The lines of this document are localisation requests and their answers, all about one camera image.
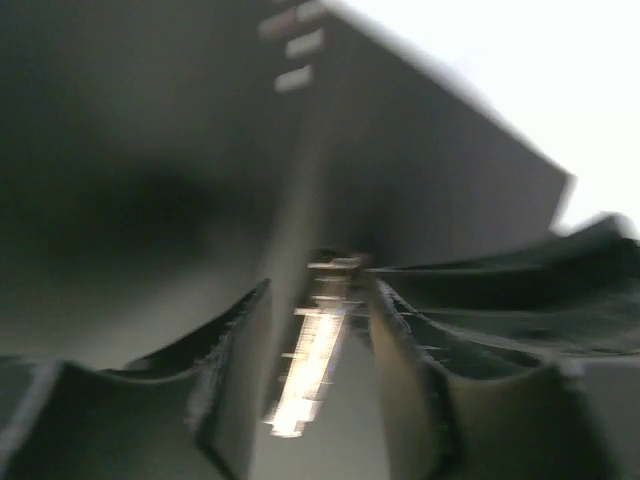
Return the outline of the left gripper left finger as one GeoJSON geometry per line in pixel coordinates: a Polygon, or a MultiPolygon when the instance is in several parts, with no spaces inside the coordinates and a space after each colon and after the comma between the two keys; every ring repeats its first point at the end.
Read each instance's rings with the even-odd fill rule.
{"type": "Polygon", "coordinates": [[[5,479],[246,479],[271,294],[229,310],[122,369],[1,360],[5,479]]]}

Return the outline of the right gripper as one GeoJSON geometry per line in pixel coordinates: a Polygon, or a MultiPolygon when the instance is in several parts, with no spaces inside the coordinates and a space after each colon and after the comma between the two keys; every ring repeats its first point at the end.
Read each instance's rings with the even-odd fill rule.
{"type": "Polygon", "coordinates": [[[463,335],[579,354],[639,351],[639,241],[620,214],[520,251],[372,273],[463,335]]]}

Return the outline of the metal folder clip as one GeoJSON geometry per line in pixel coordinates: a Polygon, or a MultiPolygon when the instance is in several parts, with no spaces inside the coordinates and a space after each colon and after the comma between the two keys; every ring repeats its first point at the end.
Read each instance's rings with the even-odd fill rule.
{"type": "Polygon", "coordinates": [[[333,248],[316,250],[307,263],[262,418],[271,436],[301,437],[332,384],[344,340],[370,343],[368,263],[364,253],[333,248]]]}

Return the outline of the red black folder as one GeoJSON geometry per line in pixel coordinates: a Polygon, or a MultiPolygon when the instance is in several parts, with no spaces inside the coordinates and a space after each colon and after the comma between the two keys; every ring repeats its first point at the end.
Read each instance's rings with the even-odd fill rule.
{"type": "Polygon", "coordinates": [[[324,1],[1,5],[1,351],[121,365],[309,253],[377,266],[549,233],[568,173],[324,1]]]}

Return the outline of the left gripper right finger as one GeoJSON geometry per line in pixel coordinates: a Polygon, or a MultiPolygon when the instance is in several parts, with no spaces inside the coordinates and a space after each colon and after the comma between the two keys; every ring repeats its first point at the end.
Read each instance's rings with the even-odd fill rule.
{"type": "Polygon", "coordinates": [[[635,479],[639,359],[459,336],[372,286],[394,479],[635,479]]]}

